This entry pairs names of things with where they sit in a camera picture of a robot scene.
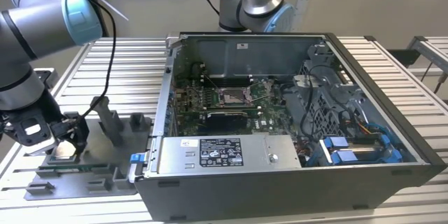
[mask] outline motherboard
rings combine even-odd
[[[185,81],[176,89],[178,136],[296,135],[280,87],[269,78]]]

